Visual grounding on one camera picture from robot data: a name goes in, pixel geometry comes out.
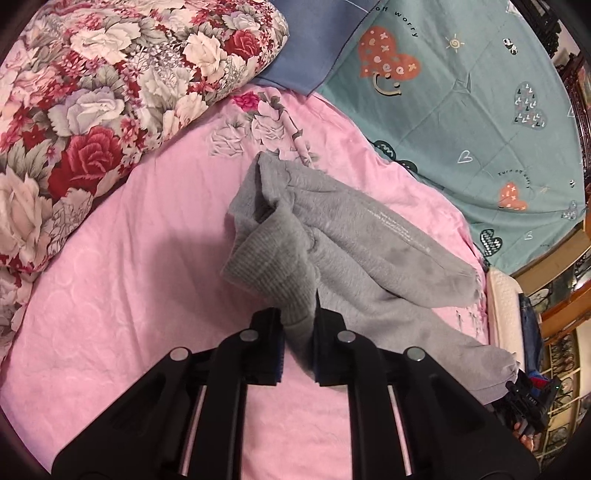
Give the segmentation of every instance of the pink floral pattern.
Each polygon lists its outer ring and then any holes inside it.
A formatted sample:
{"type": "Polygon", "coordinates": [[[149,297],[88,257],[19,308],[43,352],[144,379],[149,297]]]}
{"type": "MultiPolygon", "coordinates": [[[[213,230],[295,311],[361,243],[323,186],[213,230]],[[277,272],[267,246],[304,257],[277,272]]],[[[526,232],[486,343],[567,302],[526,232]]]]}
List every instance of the pink floral pattern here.
{"type": "MultiPolygon", "coordinates": [[[[0,361],[33,281],[143,153],[242,87],[288,30],[267,0],[50,0],[0,66],[0,361]]],[[[236,97],[247,112],[254,94],[236,97]]],[[[272,142],[272,120],[259,119],[272,142]]]]}
{"type": "Polygon", "coordinates": [[[301,161],[306,166],[318,161],[310,151],[303,129],[298,129],[293,118],[281,103],[276,89],[257,89],[230,100],[240,107],[240,114],[226,120],[209,137],[210,154],[222,157],[241,157],[247,152],[270,150],[282,160],[301,161]]]}

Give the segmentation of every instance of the red rose print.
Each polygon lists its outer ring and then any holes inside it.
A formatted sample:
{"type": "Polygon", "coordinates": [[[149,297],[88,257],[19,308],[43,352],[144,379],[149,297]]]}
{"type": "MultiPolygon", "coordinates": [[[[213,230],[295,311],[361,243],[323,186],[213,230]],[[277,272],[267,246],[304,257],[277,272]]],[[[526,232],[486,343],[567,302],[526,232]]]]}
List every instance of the red rose print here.
{"type": "Polygon", "coordinates": [[[45,140],[45,132],[47,130],[43,130],[39,128],[39,125],[33,125],[33,128],[30,132],[23,132],[22,133],[22,141],[25,144],[27,150],[32,149],[35,145],[40,144],[45,140]]]}
{"type": "Polygon", "coordinates": [[[99,182],[119,166],[122,156],[119,137],[110,128],[96,126],[86,135],[74,135],[49,176],[51,196],[65,197],[70,187],[94,195],[99,182]]]}
{"type": "Polygon", "coordinates": [[[250,112],[258,109],[258,102],[261,101],[259,96],[254,92],[246,92],[244,95],[236,95],[232,100],[245,112],[250,112]]]}
{"type": "Polygon", "coordinates": [[[21,128],[12,122],[8,130],[0,135],[0,152],[6,152],[21,139],[21,128]]]}
{"type": "Polygon", "coordinates": [[[261,52],[261,46],[254,34],[249,30],[236,30],[224,46],[229,54],[240,55],[244,60],[261,52]]]}

